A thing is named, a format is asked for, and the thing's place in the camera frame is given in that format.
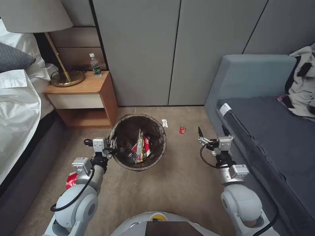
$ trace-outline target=wicker trash can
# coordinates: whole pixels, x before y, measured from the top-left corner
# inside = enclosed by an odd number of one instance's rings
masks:
[[[117,138],[118,150],[121,147],[132,149],[138,139],[139,129],[150,139],[150,155],[137,164],[127,162],[121,153],[113,155],[118,164],[133,171],[143,171],[153,167],[162,158],[166,148],[166,135],[162,125],[145,114],[125,115],[114,126],[110,139]]]

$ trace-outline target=wooden nightstand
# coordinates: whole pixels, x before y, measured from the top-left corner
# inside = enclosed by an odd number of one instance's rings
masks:
[[[69,127],[113,128],[117,119],[117,101],[109,71],[95,77],[85,73],[85,80],[69,87],[49,85],[45,95]]]

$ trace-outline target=drawer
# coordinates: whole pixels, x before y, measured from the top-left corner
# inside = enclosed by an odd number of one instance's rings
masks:
[[[93,94],[47,94],[56,109],[104,108],[98,93]]]

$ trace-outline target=carpet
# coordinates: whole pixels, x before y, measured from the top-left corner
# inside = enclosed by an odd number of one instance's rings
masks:
[[[216,133],[203,107],[136,107],[119,108],[119,117],[126,114],[147,114],[162,123],[167,146],[162,159],[151,169],[133,172],[109,160],[98,196],[98,209],[85,235],[110,235],[123,221],[146,211],[165,211],[184,216],[221,236],[235,235],[232,222],[221,203],[223,186],[219,171],[206,165],[199,156],[198,126],[207,138]],[[179,133],[180,126],[186,128]],[[66,142],[48,174],[40,192],[14,235],[42,235],[53,213],[49,210],[65,191],[65,181],[73,172],[71,163],[77,157],[91,157],[93,148],[86,147],[86,138],[107,137],[110,129],[65,130]],[[207,161],[214,157],[205,150]]]

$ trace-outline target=gray cabinet panel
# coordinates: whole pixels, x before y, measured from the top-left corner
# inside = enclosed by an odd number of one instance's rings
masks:
[[[95,26],[89,0],[61,0],[74,26]]]
[[[167,105],[179,0],[93,0],[119,106]]]
[[[182,0],[169,105],[203,105],[220,61],[241,54],[266,0]]]
[[[289,54],[315,41],[314,0],[269,0],[244,51]]]

